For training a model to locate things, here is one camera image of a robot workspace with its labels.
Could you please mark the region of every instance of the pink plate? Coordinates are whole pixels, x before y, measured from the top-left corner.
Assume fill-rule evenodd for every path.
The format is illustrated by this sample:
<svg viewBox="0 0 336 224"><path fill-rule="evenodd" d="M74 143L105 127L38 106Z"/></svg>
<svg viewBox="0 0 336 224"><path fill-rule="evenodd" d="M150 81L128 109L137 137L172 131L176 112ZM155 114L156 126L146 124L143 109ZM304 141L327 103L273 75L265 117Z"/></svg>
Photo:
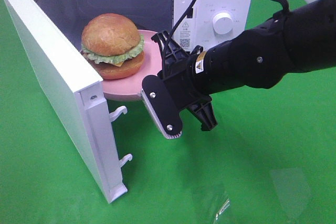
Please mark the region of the pink plate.
<svg viewBox="0 0 336 224"><path fill-rule="evenodd" d="M157 75L162 69L159 46L151 40L156 32L148 30L139 30L139 32L144 37L144 63L140 70L132 76L117 80L103 80L103 92L106 99L114 101L141 100L143 78L149 74Z"/></svg>

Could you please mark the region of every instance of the bottom bun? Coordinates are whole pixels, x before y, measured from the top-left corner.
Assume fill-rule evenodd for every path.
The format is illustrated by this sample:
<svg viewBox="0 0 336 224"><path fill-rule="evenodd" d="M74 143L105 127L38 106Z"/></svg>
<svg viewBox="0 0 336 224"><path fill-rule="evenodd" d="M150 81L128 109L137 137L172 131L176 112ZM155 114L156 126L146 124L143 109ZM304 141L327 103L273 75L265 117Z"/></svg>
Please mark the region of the bottom bun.
<svg viewBox="0 0 336 224"><path fill-rule="evenodd" d="M91 60L88 61L103 79L114 80L126 78L138 72L144 62L144 56L145 53L142 51L135 58L126 60L121 67L103 62L95 64Z"/></svg>

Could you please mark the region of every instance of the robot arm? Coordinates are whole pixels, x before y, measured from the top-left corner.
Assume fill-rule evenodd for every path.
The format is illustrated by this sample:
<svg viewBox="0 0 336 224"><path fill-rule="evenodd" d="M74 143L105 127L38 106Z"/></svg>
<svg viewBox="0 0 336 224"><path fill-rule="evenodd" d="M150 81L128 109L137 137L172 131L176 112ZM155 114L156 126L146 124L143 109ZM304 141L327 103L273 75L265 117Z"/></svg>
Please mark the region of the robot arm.
<svg viewBox="0 0 336 224"><path fill-rule="evenodd" d="M212 93L244 85L269 89L290 72L336 66L336 0L318 0L293 12L278 12L208 51L190 54L167 32L159 44L163 69L143 80L142 98L166 138L181 135L179 112L188 109L208 131L217 125Z"/></svg>

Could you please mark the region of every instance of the green background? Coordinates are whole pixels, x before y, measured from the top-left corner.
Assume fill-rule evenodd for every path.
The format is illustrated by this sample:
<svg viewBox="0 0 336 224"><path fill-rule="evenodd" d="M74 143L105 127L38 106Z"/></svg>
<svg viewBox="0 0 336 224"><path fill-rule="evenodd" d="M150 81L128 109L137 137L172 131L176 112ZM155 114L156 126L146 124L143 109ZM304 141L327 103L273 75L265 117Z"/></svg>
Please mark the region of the green background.
<svg viewBox="0 0 336 224"><path fill-rule="evenodd" d="M290 0L294 9L303 0ZM247 28L280 6L252 0ZM214 94L218 126L182 112L166 140L142 102L113 123L129 192L112 204L40 89L0 0L0 223L336 223L336 68L288 74L270 90Z"/></svg>

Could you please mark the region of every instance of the open microwave door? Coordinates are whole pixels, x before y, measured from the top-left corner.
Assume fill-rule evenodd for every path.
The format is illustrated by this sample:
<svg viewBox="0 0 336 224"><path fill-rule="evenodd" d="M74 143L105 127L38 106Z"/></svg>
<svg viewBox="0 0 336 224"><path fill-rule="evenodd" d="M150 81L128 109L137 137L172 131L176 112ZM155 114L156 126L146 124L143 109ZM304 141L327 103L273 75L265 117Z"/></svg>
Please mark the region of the open microwave door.
<svg viewBox="0 0 336 224"><path fill-rule="evenodd" d="M109 114L102 78L34 0L4 1L41 88L112 202L127 191L111 125L126 108Z"/></svg>

